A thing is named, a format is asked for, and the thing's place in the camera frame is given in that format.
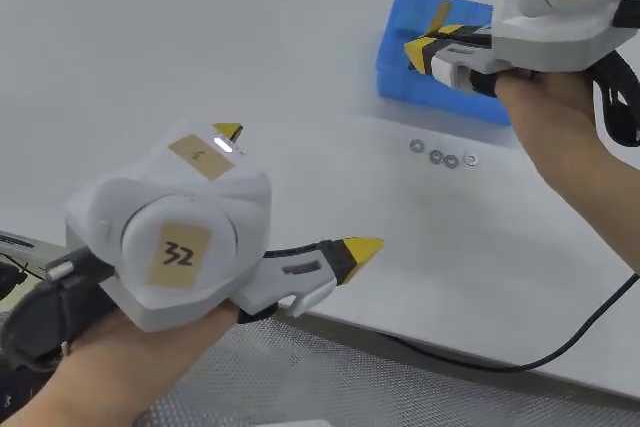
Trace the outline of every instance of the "white tabletop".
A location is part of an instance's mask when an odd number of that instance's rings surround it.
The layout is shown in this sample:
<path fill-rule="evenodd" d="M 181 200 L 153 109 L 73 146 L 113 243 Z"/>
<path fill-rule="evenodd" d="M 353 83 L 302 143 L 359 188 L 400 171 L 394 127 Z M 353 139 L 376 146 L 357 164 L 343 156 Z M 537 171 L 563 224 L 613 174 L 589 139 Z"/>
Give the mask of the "white tabletop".
<path fill-rule="evenodd" d="M 240 121 L 273 180 L 274 247 L 386 240 L 316 313 L 505 362 L 548 354 L 630 271 L 509 129 L 377 98 L 392 1 L 0 0 L 0 230 L 62 244 L 82 182 L 181 118 Z M 412 138 L 481 164 L 433 166 Z M 635 289 L 543 371 L 640 398 L 638 311 Z"/>

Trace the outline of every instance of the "handwritten number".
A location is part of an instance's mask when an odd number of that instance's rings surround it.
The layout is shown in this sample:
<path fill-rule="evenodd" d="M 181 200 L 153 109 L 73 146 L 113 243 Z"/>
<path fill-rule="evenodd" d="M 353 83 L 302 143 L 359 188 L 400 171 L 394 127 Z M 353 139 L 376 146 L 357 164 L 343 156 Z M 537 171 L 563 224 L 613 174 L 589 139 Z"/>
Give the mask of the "handwritten number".
<path fill-rule="evenodd" d="M 167 249 L 164 251 L 168 257 L 162 262 L 164 265 L 178 264 L 178 265 L 193 265 L 191 259 L 193 258 L 193 250 L 183 247 L 175 242 L 165 242 Z"/>
<path fill-rule="evenodd" d="M 180 250 L 184 253 L 184 257 L 182 257 L 178 261 L 178 265 L 193 265 L 191 263 L 191 258 L 193 257 L 193 250 L 187 249 L 186 247 L 180 247 Z"/>

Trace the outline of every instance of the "black cable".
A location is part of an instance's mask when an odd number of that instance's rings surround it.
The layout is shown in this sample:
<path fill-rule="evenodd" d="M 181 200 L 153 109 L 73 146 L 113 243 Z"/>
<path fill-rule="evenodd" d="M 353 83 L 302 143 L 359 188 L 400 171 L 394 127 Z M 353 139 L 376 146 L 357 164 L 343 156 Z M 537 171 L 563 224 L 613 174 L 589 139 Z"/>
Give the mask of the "black cable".
<path fill-rule="evenodd" d="M 18 267 L 22 272 L 24 272 L 25 274 L 29 274 L 32 277 L 35 277 L 38 280 L 45 280 L 44 277 L 40 277 L 37 274 L 34 274 L 33 272 L 31 272 L 28 267 L 29 267 L 29 263 L 25 262 L 24 265 L 22 265 L 20 262 L 18 262 L 16 259 L 14 259 L 13 257 L 11 257 L 10 255 L 7 254 L 3 254 L 0 252 L 0 255 L 2 257 L 4 257 L 5 259 L 7 259 L 9 262 L 11 262 L 13 265 L 15 265 L 16 267 Z"/>
<path fill-rule="evenodd" d="M 580 339 L 582 339 L 582 337 L 584 337 L 584 335 L 589 331 L 589 329 L 591 327 L 593 327 L 593 324 L 595 324 L 598 321 L 598 319 L 600 319 L 600 317 L 602 317 L 618 300 L 620 300 L 620 298 L 624 294 L 626 294 L 627 291 L 631 287 L 633 287 L 633 285 L 639 279 L 640 279 L 640 275 L 633 274 L 629 278 L 629 280 L 627 280 L 622 285 L 622 287 L 620 287 L 611 297 L 609 297 L 609 300 L 607 300 L 604 304 L 602 304 L 602 306 L 600 306 L 600 308 L 598 310 L 596 310 L 593 313 L 593 315 L 591 315 L 591 317 L 589 317 L 587 319 L 587 321 L 582 325 L 582 327 L 580 327 L 578 332 L 576 332 L 575 335 L 573 337 L 571 337 L 562 347 L 560 347 L 556 351 L 552 352 L 551 354 L 547 355 L 546 357 L 543 357 L 540 360 L 536 360 L 535 362 L 531 362 L 531 363 L 525 364 L 525 365 L 514 365 L 514 366 L 509 366 L 509 367 L 499 367 L 499 366 L 493 366 L 493 365 L 475 364 L 473 362 L 465 362 L 465 361 L 462 361 L 462 360 L 456 360 L 456 359 L 452 359 L 452 358 L 449 358 L 449 357 L 445 357 L 443 355 L 436 354 L 434 352 L 428 352 L 428 351 L 426 351 L 424 349 L 416 347 L 415 345 L 411 344 L 410 342 L 407 342 L 406 340 L 399 339 L 398 337 L 393 337 L 391 335 L 386 335 L 386 334 L 383 334 L 383 335 L 384 335 L 384 337 L 392 340 L 393 342 L 396 342 L 397 344 L 400 344 L 400 345 L 402 345 L 403 347 L 406 347 L 409 350 L 417 352 L 420 355 L 424 355 L 425 357 L 429 357 L 431 359 L 435 359 L 435 360 L 438 360 L 440 362 L 445 362 L 447 364 L 455 365 L 457 367 L 463 367 L 465 369 L 479 370 L 479 371 L 482 371 L 482 372 L 491 372 L 491 373 L 494 373 L 494 374 L 517 374 L 517 373 L 520 373 L 520 372 L 528 372 L 530 370 L 537 369 L 539 367 L 542 367 L 543 365 L 546 365 L 546 364 L 548 364 L 550 362 L 553 362 L 558 357 L 560 357 L 561 355 L 565 354 L 569 349 L 571 349 L 571 347 L 576 345 L 578 343 L 578 341 Z"/>

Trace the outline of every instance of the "led light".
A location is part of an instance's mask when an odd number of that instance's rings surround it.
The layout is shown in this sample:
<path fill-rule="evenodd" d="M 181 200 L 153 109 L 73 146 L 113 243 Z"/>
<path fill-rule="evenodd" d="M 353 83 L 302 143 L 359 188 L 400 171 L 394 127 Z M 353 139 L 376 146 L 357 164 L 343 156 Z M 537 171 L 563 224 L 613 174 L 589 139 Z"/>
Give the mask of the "led light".
<path fill-rule="evenodd" d="M 216 143 L 218 147 L 224 150 L 227 154 L 230 154 L 231 152 L 233 152 L 233 148 L 229 144 L 227 144 L 224 140 L 222 140 L 220 137 L 216 137 L 215 139 L 213 139 L 213 141 Z"/>

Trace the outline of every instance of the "metal washer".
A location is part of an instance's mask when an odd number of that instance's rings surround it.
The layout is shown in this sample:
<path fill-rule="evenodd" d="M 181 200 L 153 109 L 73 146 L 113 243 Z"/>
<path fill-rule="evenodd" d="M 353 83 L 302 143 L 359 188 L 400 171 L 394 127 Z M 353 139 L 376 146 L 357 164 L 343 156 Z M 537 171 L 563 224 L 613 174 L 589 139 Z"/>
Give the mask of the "metal washer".
<path fill-rule="evenodd" d="M 467 154 L 464 156 L 463 160 L 465 165 L 468 165 L 469 167 L 475 167 L 480 163 L 480 157 L 476 154 Z"/>
<path fill-rule="evenodd" d="M 429 160 L 432 164 L 440 165 L 444 162 L 444 154 L 438 149 L 429 152 Z"/>
<path fill-rule="evenodd" d="M 444 165 L 446 165 L 450 169 L 457 169 L 460 165 L 460 159 L 458 159 L 455 155 L 447 155 L 444 158 Z"/>
<path fill-rule="evenodd" d="M 409 142 L 409 148 L 411 149 L 411 152 L 421 154 L 425 150 L 424 142 L 420 139 L 412 139 Z"/>

